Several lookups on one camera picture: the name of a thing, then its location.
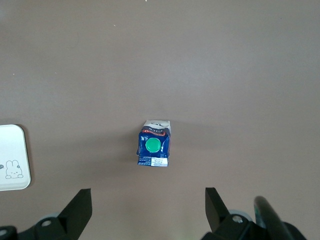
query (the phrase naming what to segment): white rounded rectangular object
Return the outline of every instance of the white rounded rectangular object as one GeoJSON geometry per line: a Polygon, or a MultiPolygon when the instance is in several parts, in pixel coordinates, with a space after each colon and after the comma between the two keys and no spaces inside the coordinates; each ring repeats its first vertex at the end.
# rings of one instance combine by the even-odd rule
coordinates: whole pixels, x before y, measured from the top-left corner
{"type": "Polygon", "coordinates": [[[18,125],[0,125],[0,191],[25,189],[30,182],[24,131],[18,125]]]}

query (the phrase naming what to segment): cartoon rabbit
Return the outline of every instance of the cartoon rabbit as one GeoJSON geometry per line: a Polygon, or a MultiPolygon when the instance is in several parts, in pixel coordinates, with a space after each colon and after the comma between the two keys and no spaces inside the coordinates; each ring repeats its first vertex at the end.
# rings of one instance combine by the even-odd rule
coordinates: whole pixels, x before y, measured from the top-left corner
{"type": "Polygon", "coordinates": [[[6,179],[17,179],[23,177],[24,176],[22,175],[22,170],[17,160],[6,162],[6,179]]]}

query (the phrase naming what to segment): beige surface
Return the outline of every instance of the beige surface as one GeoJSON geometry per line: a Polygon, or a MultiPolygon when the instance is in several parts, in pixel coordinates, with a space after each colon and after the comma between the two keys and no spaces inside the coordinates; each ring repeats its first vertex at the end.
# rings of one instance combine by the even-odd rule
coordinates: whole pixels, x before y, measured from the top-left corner
{"type": "Polygon", "coordinates": [[[216,187],[319,239],[319,23],[317,0],[0,1],[0,124],[32,169],[0,226],[91,188],[81,240],[199,240],[216,187]],[[168,168],[137,166],[146,119],[172,121],[168,168]]]}

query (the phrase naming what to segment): green cap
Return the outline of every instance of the green cap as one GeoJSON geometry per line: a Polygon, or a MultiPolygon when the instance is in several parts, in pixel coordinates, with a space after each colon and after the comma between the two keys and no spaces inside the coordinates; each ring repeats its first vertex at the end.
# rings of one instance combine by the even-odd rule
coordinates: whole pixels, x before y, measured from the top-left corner
{"type": "Polygon", "coordinates": [[[158,138],[152,137],[146,141],[145,147],[150,153],[156,153],[161,149],[161,142],[158,138]]]}

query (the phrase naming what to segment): blue carton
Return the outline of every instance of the blue carton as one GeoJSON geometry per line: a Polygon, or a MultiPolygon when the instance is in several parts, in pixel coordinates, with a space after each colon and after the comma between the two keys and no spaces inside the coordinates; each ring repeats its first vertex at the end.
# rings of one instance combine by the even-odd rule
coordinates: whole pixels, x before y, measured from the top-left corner
{"type": "Polygon", "coordinates": [[[147,120],[139,133],[138,165],[168,167],[170,121],[147,120]]]}

